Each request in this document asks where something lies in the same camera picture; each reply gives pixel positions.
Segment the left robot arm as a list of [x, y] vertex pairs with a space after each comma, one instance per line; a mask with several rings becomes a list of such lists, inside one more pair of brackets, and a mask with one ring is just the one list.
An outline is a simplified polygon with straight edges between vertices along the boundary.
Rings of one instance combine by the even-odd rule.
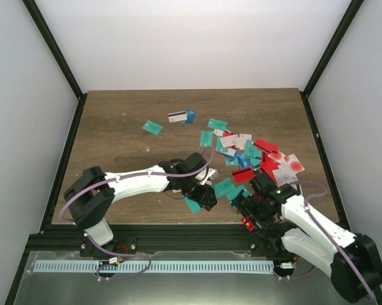
[[186, 159], [162, 161], [132, 172], [105, 172], [99, 166], [87, 168], [64, 193], [60, 218], [86, 233], [95, 242], [96, 251], [109, 257], [117, 249], [106, 220], [113, 203], [140, 194], [175, 191], [209, 211], [217, 204], [212, 187], [217, 176], [217, 170], [198, 152]]

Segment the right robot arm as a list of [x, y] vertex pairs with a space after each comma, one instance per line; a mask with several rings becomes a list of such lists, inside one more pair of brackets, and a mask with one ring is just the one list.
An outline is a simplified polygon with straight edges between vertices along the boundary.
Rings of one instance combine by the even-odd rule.
[[253, 195], [240, 191], [231, 204], [241, 213], [247, 229], [269, 243], [278, 256], [295, 254], [327, 275], [337, 293], [356, 303], [375, 297], [382, 284], [382, 261], [367, 235], [342, 228], [321, 214], [296, 188], [277, 186], [266, 173], [249, 182]]

